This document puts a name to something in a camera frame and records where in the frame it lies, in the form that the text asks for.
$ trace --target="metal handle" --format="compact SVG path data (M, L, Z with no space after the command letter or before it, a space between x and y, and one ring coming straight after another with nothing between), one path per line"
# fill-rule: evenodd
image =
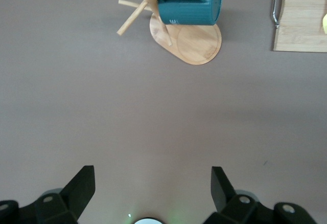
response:
M277 0L274 0L274 5L273 5L273 9L272 9L272 18L273 18L274 21L275 21L275 26L276 26L276 28L278 28L278 27L279 27L279 21L278 21L278 19L276 18L276 2L277 2Z

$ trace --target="gray table surface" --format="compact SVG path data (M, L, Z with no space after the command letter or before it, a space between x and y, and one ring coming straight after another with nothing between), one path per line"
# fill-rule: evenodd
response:
M118 0L0 0L0 199L27 205L94 165L81 224L199 224L222 166L325 223L327 54L271 51L271 2L223 0L221 50L192 66L155 43L150 12L119 37Z

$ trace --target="white round object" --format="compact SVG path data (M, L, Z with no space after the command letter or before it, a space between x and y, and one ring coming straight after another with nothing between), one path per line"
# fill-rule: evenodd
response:
M163 223L156 219L144 218L144 219L138 220L137 222L135 222L135 224L163 224Z

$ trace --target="bolt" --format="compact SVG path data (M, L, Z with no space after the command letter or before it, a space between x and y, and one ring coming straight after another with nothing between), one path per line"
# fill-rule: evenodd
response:
M1 211L1 210L5 210L5 209L8 208L8 207L9 207L8 204L0 205L0 211Z
M295 209L290 205L283 205L283 210L288 213L295 213Z
M45 198L43 199L43 203L47 203L47 202L50 202L50 201L52 201L52 200L53 200L53 197L48 196L48 197L45 197Z
M249 204L251 202L251 200L246 196L241 196L240 201L244 204Z

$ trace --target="mug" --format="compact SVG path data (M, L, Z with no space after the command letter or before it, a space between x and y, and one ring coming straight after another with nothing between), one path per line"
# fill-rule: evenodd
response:
M222 0L158 0L161 20L166 25L214 25Z

